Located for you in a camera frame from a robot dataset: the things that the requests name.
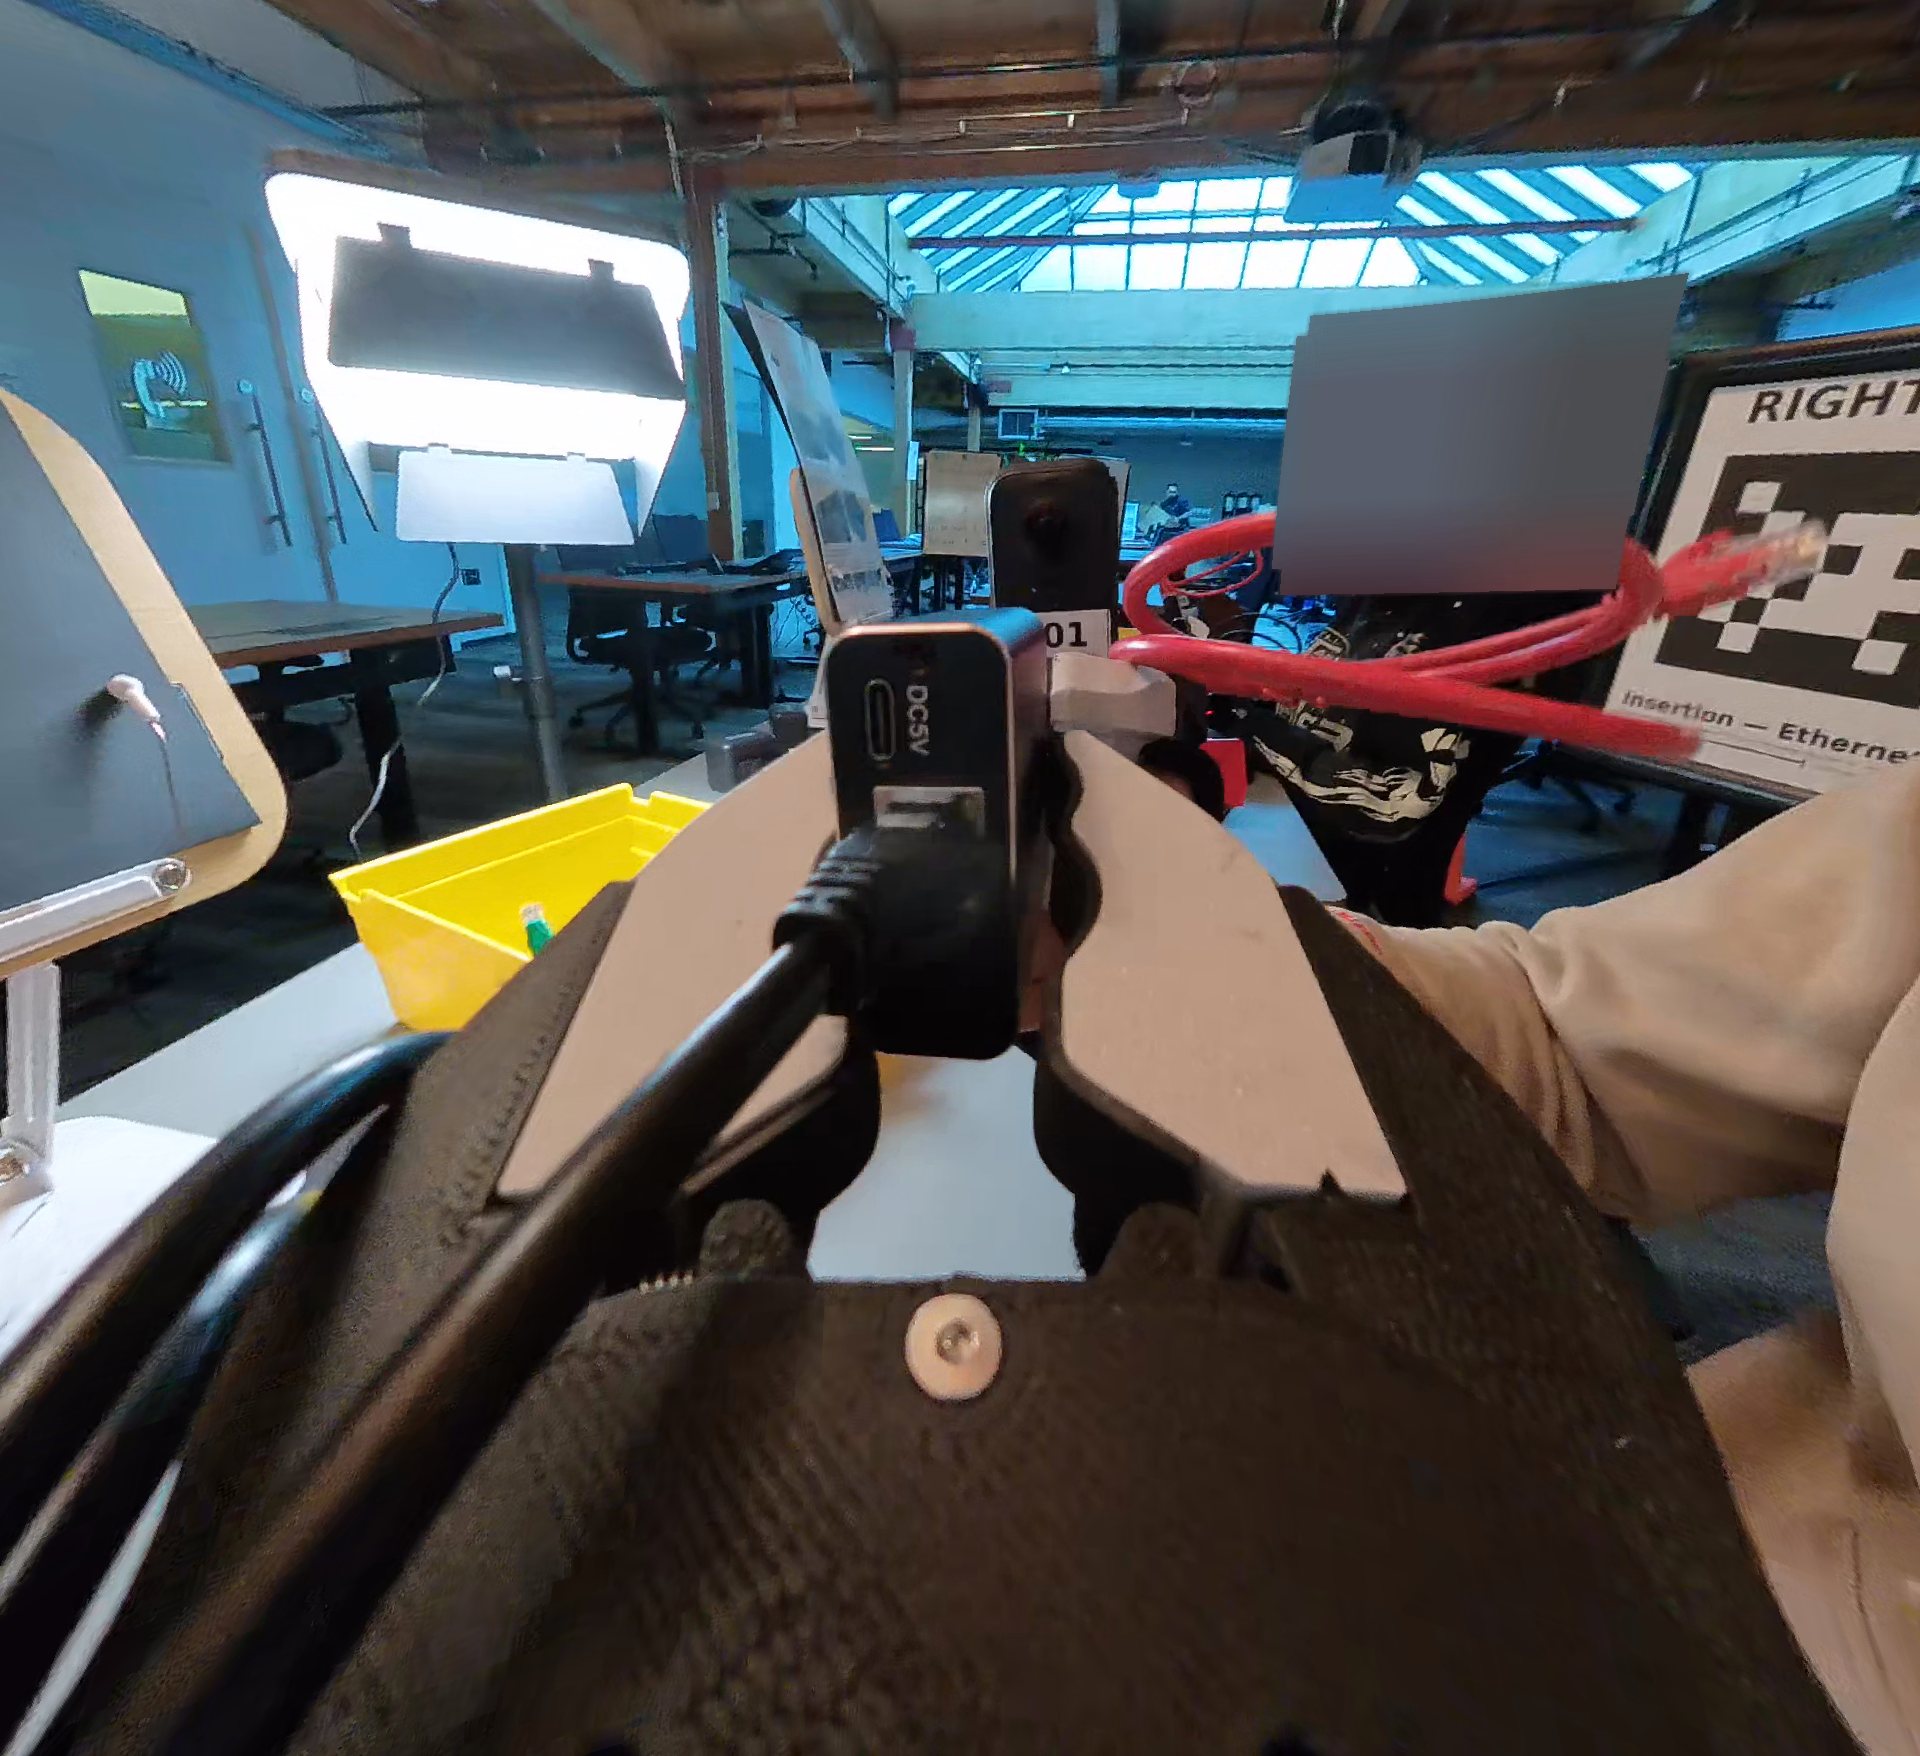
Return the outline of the yellow plastic bin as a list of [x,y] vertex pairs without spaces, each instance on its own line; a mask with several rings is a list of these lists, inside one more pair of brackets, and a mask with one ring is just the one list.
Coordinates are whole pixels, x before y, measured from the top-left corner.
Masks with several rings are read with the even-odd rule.
[[602,889],[635,884],[704,802],[624,784],[334,873],[398,1026],[466,1026]]

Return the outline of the person's right forearm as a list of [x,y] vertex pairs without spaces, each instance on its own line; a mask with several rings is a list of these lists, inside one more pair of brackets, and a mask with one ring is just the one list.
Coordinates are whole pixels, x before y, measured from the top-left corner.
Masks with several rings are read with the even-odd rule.
[[1672,1225],[1835,1189],[1835,1214],[1913,1250],[1913,766],[1533,929],[1330,922],[1454,1026],[1599,1211]]

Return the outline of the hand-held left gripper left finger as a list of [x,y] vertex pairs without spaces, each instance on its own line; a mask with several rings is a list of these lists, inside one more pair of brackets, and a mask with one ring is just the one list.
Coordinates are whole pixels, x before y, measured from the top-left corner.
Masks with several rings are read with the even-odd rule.
[[[624,889],[553,1069],[503,1162],[493,1196],[536,1200],[553,1167],[770,955],[782,911],[840,844],[833,747],[792,757],[687,822]],[[840,1018],[782,1057],[723,1142],[687,1177],[764,1177],[770,1200],[840,1200],[878,1142],[878,1075]]]

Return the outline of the green wall poster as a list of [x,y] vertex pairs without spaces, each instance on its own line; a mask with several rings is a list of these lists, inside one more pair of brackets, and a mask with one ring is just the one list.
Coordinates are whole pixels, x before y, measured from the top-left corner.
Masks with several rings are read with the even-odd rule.
[[227,467],[222,379],[177,287],[77,269],[106,406],[136,463]]

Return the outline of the white softbox light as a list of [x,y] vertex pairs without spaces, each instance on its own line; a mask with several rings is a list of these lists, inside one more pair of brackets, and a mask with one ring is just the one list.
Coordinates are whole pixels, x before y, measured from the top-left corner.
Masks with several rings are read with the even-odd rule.
[[583,454],[658,488],[687,420],[672,238],[299,165],[264,175],[264,220],[299,375],[362,488],[375,446]]

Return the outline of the grey light stand pole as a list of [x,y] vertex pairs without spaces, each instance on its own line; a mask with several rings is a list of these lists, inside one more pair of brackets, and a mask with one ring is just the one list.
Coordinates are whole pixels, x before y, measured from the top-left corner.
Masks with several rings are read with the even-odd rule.
[[538,567],[525,540],[503,548],[509,558],[509,597],[515,597],[515,638],[520,638],[520,698],[538,757],[538,797],[566,802],[566,757],[558,757],[558,693],[553,693],[553,663],[549,663],[549,615],[538,615]]

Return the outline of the wooden desk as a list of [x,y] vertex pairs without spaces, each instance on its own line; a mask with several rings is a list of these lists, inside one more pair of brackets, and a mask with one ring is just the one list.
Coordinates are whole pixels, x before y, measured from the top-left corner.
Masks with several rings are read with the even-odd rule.
[[369,812],[377,822],[385,851],[415,851],[422,809],[394,687],[436,687],[440,669],[450,669],[450,634],[503,634],[503,615],[346,602],[216,602],[188,615],[227,677],[254,669],[254,682],[232,682],[232,693],[278,784],[304,784],[340,763],[340,740],[290,723],[290,705],[346,698],[375,784]]

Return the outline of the black white tag sign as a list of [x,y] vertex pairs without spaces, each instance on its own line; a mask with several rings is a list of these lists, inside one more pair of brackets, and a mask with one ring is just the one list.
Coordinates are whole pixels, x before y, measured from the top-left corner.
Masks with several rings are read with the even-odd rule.
[[1828,533],[1803,578],[1639,625],[1613,712],[1690,728],[1690,766],[1782,797],[1920,757],[1920,331],[1823,331],[1672,367],[1639,540]]

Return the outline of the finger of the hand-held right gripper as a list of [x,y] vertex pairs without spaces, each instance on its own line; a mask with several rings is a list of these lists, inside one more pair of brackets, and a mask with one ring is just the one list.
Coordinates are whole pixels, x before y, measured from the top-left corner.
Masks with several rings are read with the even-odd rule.
[[1177,687],[1174,677],[1116,656],[1045,656],[1045,728],[1158,740],[1177,736]]

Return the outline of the wooden easel sign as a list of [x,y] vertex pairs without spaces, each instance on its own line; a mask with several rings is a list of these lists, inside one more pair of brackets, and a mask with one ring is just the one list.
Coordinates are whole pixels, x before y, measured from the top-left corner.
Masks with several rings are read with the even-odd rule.
[[876,488],[848,442],[827,351],[752,301],[734,308],[734,325],[792,442],[792,480],[786,480],[792,529],[806,553],[818,638],[833,649],[848,625],[896,623],[896,572],[888,572],[878,529],[876,529]]

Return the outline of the black ethernet adapter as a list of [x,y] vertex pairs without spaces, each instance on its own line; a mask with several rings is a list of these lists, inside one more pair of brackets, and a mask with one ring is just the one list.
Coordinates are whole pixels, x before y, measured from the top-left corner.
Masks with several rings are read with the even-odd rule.
[[1045,889],[1045,634],[1029,605],[866,623],[827,649],[854,1021],[878,1057],[993,1059]]

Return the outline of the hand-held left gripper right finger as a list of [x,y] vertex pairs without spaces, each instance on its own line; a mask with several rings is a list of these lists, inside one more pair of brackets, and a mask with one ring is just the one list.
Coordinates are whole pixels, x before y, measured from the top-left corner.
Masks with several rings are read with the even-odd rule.
[[1399,1200],[1409,1177],[1274,873],[1103,736],[1068,736],[1068,858],[1094,922],[1045,1006],[1045,1069],[1209,1184]]

